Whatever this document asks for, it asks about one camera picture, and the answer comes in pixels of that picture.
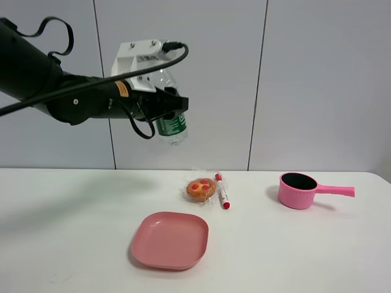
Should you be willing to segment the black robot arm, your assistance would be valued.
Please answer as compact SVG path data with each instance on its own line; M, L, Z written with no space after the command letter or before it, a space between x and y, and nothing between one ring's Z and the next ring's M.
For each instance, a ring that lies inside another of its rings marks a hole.
M188 52L182 42L124 43L111 77L81 76L62 69L61 52L41 52L16 24L2 18L1 92L16 103L2 108L1 114L33 107L70 125L90 118L173 118L187 111L188 98L172 86L160 89L150 75L181 62Z

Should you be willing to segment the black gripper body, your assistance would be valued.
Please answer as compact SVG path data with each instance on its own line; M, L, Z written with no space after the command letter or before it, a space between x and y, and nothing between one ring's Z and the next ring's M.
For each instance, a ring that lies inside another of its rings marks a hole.
M171 93L155 88L155 92L143 92L140 90L132 90L131 98L131 115L138 121L155 121L170 113L167 102L171 97Z

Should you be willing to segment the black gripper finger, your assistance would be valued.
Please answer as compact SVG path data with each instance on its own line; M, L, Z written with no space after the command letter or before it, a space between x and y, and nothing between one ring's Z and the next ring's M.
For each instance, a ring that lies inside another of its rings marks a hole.
M189 98L183 97L174 87L164 88L164 118L176 118L189 109Z

